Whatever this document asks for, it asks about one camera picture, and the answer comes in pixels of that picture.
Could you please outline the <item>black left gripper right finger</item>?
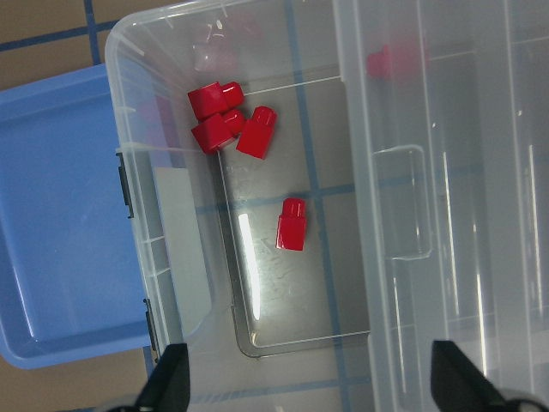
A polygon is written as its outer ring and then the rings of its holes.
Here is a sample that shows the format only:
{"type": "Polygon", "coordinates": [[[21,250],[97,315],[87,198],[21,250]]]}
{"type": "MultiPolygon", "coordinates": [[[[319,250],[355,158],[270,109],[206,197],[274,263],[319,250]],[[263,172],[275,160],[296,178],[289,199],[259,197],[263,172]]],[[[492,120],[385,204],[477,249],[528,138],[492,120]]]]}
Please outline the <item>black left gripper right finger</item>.
{"type": "Polygon", "coordinates": [[[432,343],[430,386],[439,411],[515,410],[452,341],[432,343]]]}

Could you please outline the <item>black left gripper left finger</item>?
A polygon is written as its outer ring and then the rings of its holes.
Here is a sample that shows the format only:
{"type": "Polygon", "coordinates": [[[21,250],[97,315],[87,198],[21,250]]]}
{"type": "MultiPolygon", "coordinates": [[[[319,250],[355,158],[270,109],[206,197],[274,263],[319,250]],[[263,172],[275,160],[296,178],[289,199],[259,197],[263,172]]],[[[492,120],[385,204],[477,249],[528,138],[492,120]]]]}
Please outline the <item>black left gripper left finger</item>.
{"type": "Polygon", "coordinates": [[[165,348],[137,397],[138,411],[186,411],[190,405],[190,364],[186,343],[165,348]]]}

